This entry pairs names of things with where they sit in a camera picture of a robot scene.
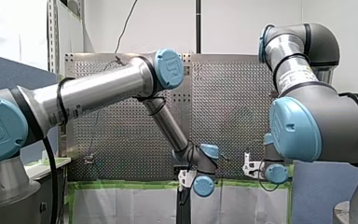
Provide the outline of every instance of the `black cable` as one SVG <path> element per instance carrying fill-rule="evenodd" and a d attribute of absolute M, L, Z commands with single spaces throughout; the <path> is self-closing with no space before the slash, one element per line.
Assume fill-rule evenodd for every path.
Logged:
<path fill-rule="evenodd" d="M 266 57 L 266 35 L 267 35 L 269 29 L 273 28 L 273 27 L 275 27 L 275 26 L 272 25 L 272 24 L 267 25 L 266 28 L 264 28 L 264 32 L 263 32 L 262 37 L 261 37 L 262 38 L 261 39 L 261 44 L 263 46 L 261 54 L 262 54 L 262 57 L 263 57 L 263 61 L 266 63 L 269 71 L 271 71 L 271 72 L 272 72 L 272 68 L 271 68 L 271 65 L 269 65 L 269 62 L 267 61 L 267 57 Z"/>
<path fill-rule="evenodd" d="M 63 122 L 60 125 L 65 125 L 68 123 L 68 114 L 66 113 L 66 109 L 65 109 L 65 106 L 63 105 L 62 96 L 61 96 L 62 86 L 63 86 L 63 84 L 65 84 L 65 82 L 72 80 L 72 79 L 74 79 L 74 78 L 66 77 L 63 80 L 61 80 L 57 86 L 57 101 L 58 101 L 58 106 L 59 106 L 59 109 L 61 110 L 62 117 L 63 117 Z"/>
<path fill-rule="evenodd" d="M 182 197 L 181 197 L 181 201 L 182 201 L 182 202 L 179 202 L 179 205 L 184 206 L 184 205 L 187 203 L 188 198 L 190 197 L 191 189 L 193 188 L 193 185 L 194 185 L 194 181 L 195 181 L 195 180 L 196 180 L 196 178 L 194 178 L 194 179 L 193 179 L 193 182 L 191 182 L 190 188 L 188 189 L 188 193 L 187 193 L 187 195 L 186 195 L 184 201 L 182 201 Z"/>
<path fill-rule="evenodd" d="M 130 17 L 131 17 L 131 15 L 132 15 L 132 12 L 133 12 L 133 10 L 134 10 L 134 8 L 135 8 L 137 2 L 138 2 L 138 0 L 135 0 L 135 1 L 133 2 L 132 7 L 131 7 L 131 11 L 130 11 L 130 13 L 129 13 L 127 19 L 126 19 L 126 22 L 124 23 L 123 31 L 121 32 L 121 35 L 118 37 L 117 46 L 116 46 L 116 49 L 115 49 L 115 54 L 117 54 L 118 48 L 120 47 L 121 38 L 123 37 L 124 33 L 126 32 L 127 24 L 128 24 L 128 22 L 129 22 L 129 20 L 130 20 Z M 109 67 L 112 63 L 117 63 L 117 64 L 119 64 L 119 65 L 121 65 L 121 66 L 124 66 L 124 65 L 125 65 L 117 55 L 115 55 L 115 58 L 116 58 L 115 60 L 113 60 L 112 62 L 109 62 L 109 63 L 104 67 L 103 71 L 106 71 L 106 69 L 108 69 L 108 67 Z M 96 135 L 96 134 L 95 134 L 95 127 L 97 126 L 97 124 L 98 124 L 98 122 L 99 122 L 101 113 L 102 113 L 102 110 L 99 110 L 99 111 L 97 112 L 97 118 L 95 119 L 95 124 L 94 124 L 94 127 L 93 127 L 94 131 L 93 131 L 93 134 L 92 134 L 92 137 L 91 137 L 91 141 L 90 141 L 90 143 L 89 143 L 89 150 L 88 150 L 89 154 L 90 154 L 90 151 L 91 151 L 91 148 L 92 148 L 92 144 L 94 143 L 94 139 L 95 139 L 95 135 Z"/>
<path fill-rule="evenodd" d="M 115 50 L 115 54 L 117 53 L 118 48 L 120 47 L 121 37 L 123 37 L 124 33 L 126 32 L 127 23 L 128 23 L 129 20 L 130 20 L 131 14 L 132 14 L 133 9 L 135 8 L 137 2 L 138 2 L 138 0 L 135 0 L 135 1 L 133 2 L 132 7 L 131 7 L 130 14 L 128 15 L 128 17 L 127 17 L 127 19 L 126 19 L 126 22 L 124 23 L 123 31 L 121 32 L 121 35 L 118 37 L 118 42 L 117 42 L 117 47 L 116 47 L 116 50 Z"/>
<path fill-rule="evenodd" d="M 194 145 L 191 141 L 189 141 L 190 144 L 193 145 L 193 147 L 190 149 L 189 152 L 187 152 L 187 156 L 186 156 L 186 159 L 187 159 L 187 171 L 189 172 L 191 170 L 191 168 L 193 167 L 193 159 L 194 159 L 194 150 L 196 148 L 196 145 Z M 193 179 L 193 181 L 191 182 L 191 185 L 190 185 L 190 188 L 188 188 L 188 193 L 185 197 L 185 200 L 182 202 L 182 195 L 180 197 L 180 200 L 181 202 L 179 202 L 179 205 L 180 206 L 183 206 L 187 203 L 188 201 L 188 198 L 190 197 L 190 194 L 191 194 L 191 190 L 193 189 L 193 184 L 194 184 L 194 181 L 196 180 L 196 178 Z"/>
<path fill-rule="evenodd" d="M 261 182 L 261 178 L 260 178 L 260 173 L 261 173 L 261 165 L 264 163 L 264 159 L 260 162 L 260 165 L 258 166 L 258 170 L 259 172 L 257 173 L 257 180 L 258 180 L 258 184 L 260 185 L 260 187 L 267 191 L 267 192 L 272 192 L 275 191 L 275 189 L 277 189 L 280 185 L 276 185 L 275 188 L 273 189 L 267 189 L 266 187 L 264 187 L 263 183 Z"/>
<path fill-rule="evenodd" d="M 46 152 L 48 153 L 48 161 L 51 170 L 51 186 L 52 186 L 52 204 L 51 204 L 51 224 L 56 224 L 58 212 L 58 175 L 57 167 L 54 160 L 54 152 L 51 144 L 47 138 L 44 138 L 43 144 L 45 145 Z"/>

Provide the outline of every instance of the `metal frame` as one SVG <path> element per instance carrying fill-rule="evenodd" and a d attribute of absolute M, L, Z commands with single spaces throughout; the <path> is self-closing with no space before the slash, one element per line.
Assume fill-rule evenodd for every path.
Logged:
<path fill-rule="evenodd" d="M 48 70 L 60 71 L 60 44 L 57 0 L 48 0 Z"/>
<path fill-rule="evenodd" d="M 118 54 L 117 56 L 121 58 L 122 62 L 126 62 L 133 54 Z M 180 57 L 184 61 L 185 80 L 179 88 L 162 93 L 167 99 L 173 116 L 185 135 L 195 143 L 212 143 L 220 147 L 228 161 L 220 160 L 218 177 L 244 178 L 241 169 L 243 153 L 251 152 L 251 161 L 261 161 L 264 156 L 262 138 L 264 133 L 269 130 L 269 105 L 272 101 L 269 96 L 274 89 L 270 81 L 269 70 L 258 63 L 256 56 L 250 55 L 180 54 Z M 67 77 L 87 76 L 100 72 L 107 65 L 107 69 L 116 67 L 117 64 L 112 63 L 115 60 L 115 54 L 108 53 L 67 54 L 65 74 Z M 70 122 L 66 128 L 67 135 L 63 135 L 61 139 L 62 155 L 74 159 L 69 170 L 70 180 L 92 180 L 97 177 L 134 180 L 175 179 L 172 166 L 177 162 L 172 160 L 168 143 L 165 143 L 157 125 L 146 115 L 145 108 L 141 104 L 131 99 L 109 106 L 103 111 L 110 111 L 108 112 L 110 114 L 102 115 L 102 117 L 109 118 L 110 121 L 117 119 L 119 117 L 117 114 L 121 114 L 123 119 L 134 119 L 134 123 L 131 124 L 133 130 L 139 129 L 141 130 L 139 132 L 143 132 L 142 130 L 147 129 L 148 138 L 153 138 L 153 141 L 157 143 L 154 147 L 156 151 L 152 150 L 150 153 L 140 149 L 136 151 L 133 148 L 124 150 L 126 146 L 121 145 L 121 147 L 114 146 L 108 154 L 106 154 L 108 150 L 105 150 L 106 153 L 103 154 L 105 158 L 101 158 L 101 154 L 97 156 L 84 155 L 84 151 L 82 152 L 80 149 L 84 146 L 76 141 L 79 136 L 75 135 L 81 134 L 80 138 L 87 138 L 87 134 L 91 134 L 91 129 L 85 127 L 87 125 L 91 127 L 92 122 L 87 121 L 87 125 L 84 123 L 86 126 L 78 128 L 78 125 L 82 125 L 81 122 L 85 122 L 85 119 L 95 119 L 96 113 L 91 114 L 85 119 Z M 111 133 L 119 132 L 122 124 L 113 125 L 111 123 L 113 126 L 103 129 L 109 130 Z M 144 144 L 145 147 L 150 147 L 148 144 L 151 142 L 147 142 L 147 139 L 145 140 L 139 132 L 123 133 L 121 139 L 126 138 L 123 136 L 127 136 L 127 138 L 137 136 L 139 140 L 133 139 L 133 141 L 139 141 L 140 145 Z M 120 144 L 120 141 L 122 142 L 115 137 L 107 139 L 106 136 L 105 138 L 98 136 L 93 140 L 94 144 L 117 145 Z M 81 168 L 82 172 L 85 167 L 94 169 L 94 162 L 98 159 L 109 160 L 109 163 L 104 164 L 102 172 L 112 172 L 111 170 L 118 169 L 118 157 L 121 158 L 121 161 L 127 160 L 124 165 L 121 164 L 124 166 L 121 169 L 132 171 L 132 173 L 121 172 L 120 174 L 101 176 L 96 176 L 96 174 L 79 176 L 76 174 L 81 167 L 83 167 Z"/>

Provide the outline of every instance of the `robotic arm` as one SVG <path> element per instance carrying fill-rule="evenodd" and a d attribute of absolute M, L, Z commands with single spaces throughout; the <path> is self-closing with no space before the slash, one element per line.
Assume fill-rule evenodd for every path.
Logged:
<path fill-rule="evenodd" d="M 270 108 L 266 154 L 276 150 L 276 160 L 358 166 L 358 94 L 338 94 L 329 85 L 339 62 L 334 35 L 318 24 L 268 26 L 260 38 L 259 59 L 273 72 L 279 93 Z M 284 172 L 279 164 L 271 164 L 265 177 L 280 184 Z M 358 189 L 350 216 L 358 223 Z"/>
<path fill-rule="evenodd" d="M 64 79 L 42 89 L 0 90 L 0 208 L 30 201 L 30 195 L 39 189 L 24 171 L 20 161 L 22 147 L 44 139 L 52 127 L 131 97 L 147 107 L 171 143 L 175 158 L 198 166 L 194 190 L 199 196 L 209 196 L 214 188 L 217 147 L 198 147 L 187 141 L 165 100 L 155 97 L 159 91 L 174 89 L 182 81 L 182 61 L 173 50 L 164 49 L 135 56 L 116 70 Z M 33 223 L 34 219 L 38 223 L 37 217 L 27 217 L 26 222 L 19 220 L 18 223 Z"/>

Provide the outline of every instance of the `aluminum tube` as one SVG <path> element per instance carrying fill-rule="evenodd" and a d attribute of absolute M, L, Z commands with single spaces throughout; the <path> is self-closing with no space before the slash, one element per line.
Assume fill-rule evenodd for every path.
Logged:
<path fill-rule="evenodd" d="M 68 119 L 76 119 L 107 105 L 153 92 L 153 75 L 140 58 L 116 70 L 69 80 L 62 85 L 62 102 Z M 44 133 L 63 122 L 57 100 L 57 85 L 28 91 L 21 88 Z"/>
<path fill-rule="evenodd" d="M 279 35 L 268 43 L 268 63 L 276 74 L 275 82 L 279 93 L 299 83 L 318 81 L 307 60 L 299 55 L 303 51 L 304 45 L 295 35 Z"/>
<path fill-rule="evenodd" d="M 182 129 L 176 123 L 170 110 L 161 98 L 148 99 L 143 101 L 153 120 L 158 125 L 162 134 L 170 142 L 174 151 L 182 151 L 186 149 L 188 140 Z"/>

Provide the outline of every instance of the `metal stand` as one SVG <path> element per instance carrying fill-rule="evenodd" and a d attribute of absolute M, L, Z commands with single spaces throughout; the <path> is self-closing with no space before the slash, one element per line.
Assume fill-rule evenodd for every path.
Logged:
<path fill-rule="evenodd" d="M 191 189 L 184 188 L 179 191 L 178 188 L 176 195 L 176 224 L 191 224 Z"/>

